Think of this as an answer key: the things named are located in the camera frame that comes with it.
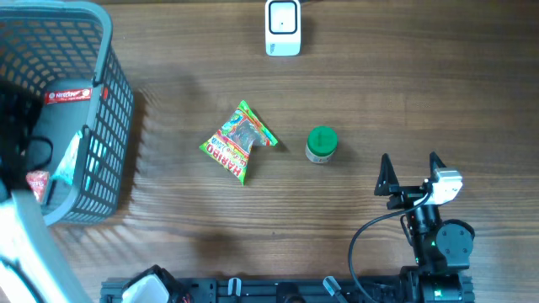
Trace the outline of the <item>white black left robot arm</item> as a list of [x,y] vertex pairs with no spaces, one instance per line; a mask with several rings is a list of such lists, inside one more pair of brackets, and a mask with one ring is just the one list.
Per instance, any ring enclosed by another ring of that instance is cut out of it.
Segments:
[[[1,288],[12,302],[90,302],[49,233],[31,189],[1,203]],[[120,286],[121,302],[188,302],[188,290],[154,265]]]

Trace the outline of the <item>green Haribo candy bag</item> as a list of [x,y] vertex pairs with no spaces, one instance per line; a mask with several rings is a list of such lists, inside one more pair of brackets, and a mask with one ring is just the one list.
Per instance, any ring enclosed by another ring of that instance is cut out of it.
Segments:
[[276,146],[278,140],[242,100],[228,121],[199,148],[244,184],[253,146]]

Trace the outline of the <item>green lid small jar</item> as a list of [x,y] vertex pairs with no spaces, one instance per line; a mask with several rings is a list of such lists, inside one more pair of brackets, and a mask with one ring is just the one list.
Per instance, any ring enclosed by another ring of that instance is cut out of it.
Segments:
[[305,153],[311,162],[322,164],[329,162],[336,152],[339,138],[336,132],[325,125],[311,130],[307,138]]

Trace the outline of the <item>red tissue pack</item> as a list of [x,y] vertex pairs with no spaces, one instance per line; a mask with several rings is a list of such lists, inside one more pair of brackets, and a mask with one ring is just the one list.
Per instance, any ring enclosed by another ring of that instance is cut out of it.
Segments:
[[40,204],[45,203],[49,179],[50,174],[47,171],[33,171],[26,174],[27,184]]

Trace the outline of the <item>mint green wipes pack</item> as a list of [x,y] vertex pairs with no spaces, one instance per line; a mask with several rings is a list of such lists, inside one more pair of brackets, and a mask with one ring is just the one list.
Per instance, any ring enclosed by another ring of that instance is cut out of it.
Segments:
[[62,181],[68,185],[73,184],[75,168],[77,163],[77,153],[80,145],[80,141],[83,138],[83,132],[79,130],[69,142],[64,156],[62,157],[56,171],[53,173],[51,179],[53,181]]

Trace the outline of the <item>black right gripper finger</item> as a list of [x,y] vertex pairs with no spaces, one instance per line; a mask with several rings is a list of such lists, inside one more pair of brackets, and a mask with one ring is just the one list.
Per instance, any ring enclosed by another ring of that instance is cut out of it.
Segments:
[[446,165],[441,161],[435,151],[430,153],[430,181],[437,181],[440,172],[446,170]]
[[374,189],[375,196],[389,196],[399,192],[399,182],[391,159],[387,153],[382,155],[380,173]]

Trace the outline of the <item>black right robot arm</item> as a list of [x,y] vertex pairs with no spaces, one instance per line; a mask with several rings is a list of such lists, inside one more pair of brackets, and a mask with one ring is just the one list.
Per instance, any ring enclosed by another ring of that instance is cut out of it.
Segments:
[[462,276],[470,267],[475,231],[464,221],[442,220],[440,207],[454,200],[463,177],[430,153],[430,176],[418,186],[399,184],[388,154],[381,159],[374,195],[387,196],[387,208],[399,220],[412,247],[414,266],[401,268],[399,296],[404,302],[473,301],[471,280]]

